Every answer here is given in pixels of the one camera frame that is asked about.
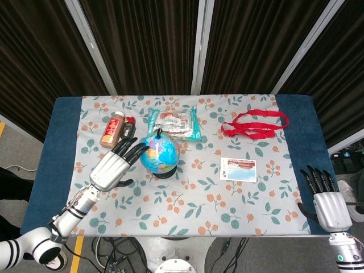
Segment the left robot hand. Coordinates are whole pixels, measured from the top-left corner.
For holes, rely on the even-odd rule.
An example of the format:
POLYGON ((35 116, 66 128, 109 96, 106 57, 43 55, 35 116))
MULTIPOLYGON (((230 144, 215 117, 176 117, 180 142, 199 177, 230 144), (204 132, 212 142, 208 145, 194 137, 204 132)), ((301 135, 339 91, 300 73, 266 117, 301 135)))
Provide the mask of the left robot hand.
POLYGON ((103 192, 115 188, 130 167, 150 148, 144 142, 131 147, 137 140, 137 137, 122 139, 107 152, 89 175, 91 185, 103 192))

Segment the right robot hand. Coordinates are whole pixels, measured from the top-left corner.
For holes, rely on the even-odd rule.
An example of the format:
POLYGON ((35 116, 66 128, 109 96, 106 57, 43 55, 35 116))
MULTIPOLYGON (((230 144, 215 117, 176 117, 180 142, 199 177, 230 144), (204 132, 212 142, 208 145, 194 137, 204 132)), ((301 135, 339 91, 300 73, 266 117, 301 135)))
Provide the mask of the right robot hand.
POLYGON ((352 226, 348 208, 338 185, 326 170, 307 166, 309 172, 300 170, 312 194, 315 212, 310 212, 303 203, 297 205, 301 213, 318 223, 328 233, 346 232, 352 226))

